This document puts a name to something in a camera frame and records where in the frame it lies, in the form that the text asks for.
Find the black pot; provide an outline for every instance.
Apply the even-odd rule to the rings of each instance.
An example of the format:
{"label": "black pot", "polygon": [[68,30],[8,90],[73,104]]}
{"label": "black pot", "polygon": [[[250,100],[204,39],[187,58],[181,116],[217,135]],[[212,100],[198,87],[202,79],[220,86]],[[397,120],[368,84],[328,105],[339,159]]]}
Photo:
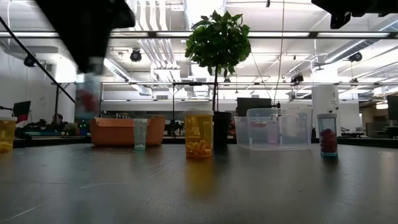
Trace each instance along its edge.
{"label": "black pot", "polygon": [[231,115],[232,114],[229,112],[214,112],[213,144],[215,147],[223,147],[227,145]]}

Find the clear storage container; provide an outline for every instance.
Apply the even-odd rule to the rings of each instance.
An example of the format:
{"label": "clear storage container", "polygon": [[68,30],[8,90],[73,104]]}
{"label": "clear storage container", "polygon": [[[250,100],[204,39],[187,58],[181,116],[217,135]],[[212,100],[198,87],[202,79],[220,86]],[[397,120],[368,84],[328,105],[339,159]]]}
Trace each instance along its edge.
{"label": "clear storage container", "polygon": [[322,156],[337,156],[337,114],[318,114],[319,143]]}
{"label": "clear storage container", "polygon": [[250,109],[235,117],[239,146],[253,150],[309,149],[312,109]]}

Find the green leaves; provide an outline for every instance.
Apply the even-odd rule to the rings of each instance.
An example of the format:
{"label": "green leaves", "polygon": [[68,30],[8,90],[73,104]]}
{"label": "green leaves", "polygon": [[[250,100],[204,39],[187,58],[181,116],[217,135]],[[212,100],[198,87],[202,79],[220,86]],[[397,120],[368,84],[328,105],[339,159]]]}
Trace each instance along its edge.
{"label": "green leaves", "polygon": [[235,15],[234,17],[232,17],[232,20],[236,22],[236,21],[238,21],[238,19],[240,19],[242,16],[243,16],[243,14]]}
{"label": "green leaves", "polygon": [[207,66],[207,72],[209,72],[209,74],[212,75],[213,69],[211,66]]}
{"label": "green leaves", "polygon": [[211,15],[211,18],[213,18],[216,22],[221,20],[221,16],[214,10],[213,14]]}
{"label": "green leaves", "polygon": [[221,28],[222,28],[222,26],[219,25],[219,24],[213,24],[213,27],[214,27],[215,30],[218,30],[218,31],[220,31]]}
{"label": "green leaves", "polygon": [[234,67],[245,61],[251,52],[250,27],[237,23],[240,19],[243,21],[243,15],[232,16],[226,12],[221,16],[214,11],[210,17],[201,18],[186,42],[185,57],[206,67],[210,75],[222,71],[224,76],[234,73]]}
{"label": "green leaves", "polygon": [[232,75],[235,72],[235,68],[233,66],[229,66],[228,67],[228,71],[230,72],[230,74]]}

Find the fluorescent light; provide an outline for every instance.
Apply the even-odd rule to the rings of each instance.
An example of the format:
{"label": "fluorescent light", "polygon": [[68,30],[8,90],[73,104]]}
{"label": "fluorescent light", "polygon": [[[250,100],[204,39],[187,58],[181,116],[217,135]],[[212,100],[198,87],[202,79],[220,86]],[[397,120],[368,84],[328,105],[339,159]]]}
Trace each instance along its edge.
{"label": "fluorescent light", "polygon": [[376,105],[376,109],[378,110],[388,109],[388,104],[387,103],[378,104]]}
{"label": "fluorescent light", "polygon": [[139,31],[134,31],[134,32],[118,32],[118,31],[113,31],[111,33],[111,38],[118,38],[118,37],[148,37],[148,32],[139,32]]}
{"label": "fluorescent light", "polygon": [[102,100],[103,102],[126,102],[127,100]]}
{"label": "fluorescent light", "polygon": [[[14,34],[17,37],[30,37],[30,38],[59,37],[59,35],[56,32],[14,32]],[[0,37],[11,37],[11,35],[8,32],[0,32]]]}
{"label": "fluorescent light", "polygon": [[171,82],[132,82],[138,85],[173,85]]}
{"label": "fluorescent light", "polygon": [[309,32],[250,32],[248,37],[308,37]]}
{"label": "fluorescent light", "polygon": [[318,37],[387,37],[387,32],[320,32]]}
{"label": "fluorescent light", "polygon": [[156,32],[157,37],[189,37],[192,31],[187,32]]}
{"label": "fluorescent light", "polygon": [[102,83],[103,85],[130,85],[128,82],[106,82],[106,83]]}

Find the table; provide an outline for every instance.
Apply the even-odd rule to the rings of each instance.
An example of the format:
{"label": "table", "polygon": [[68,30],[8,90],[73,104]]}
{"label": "table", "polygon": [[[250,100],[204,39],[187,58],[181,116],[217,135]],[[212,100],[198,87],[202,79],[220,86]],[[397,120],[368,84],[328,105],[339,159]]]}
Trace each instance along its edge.
{"label": "table", "polygon": [[184,145],[91,144],[0,155],[0,223],[397,223],[398,150],[236,145],[186,159]]}

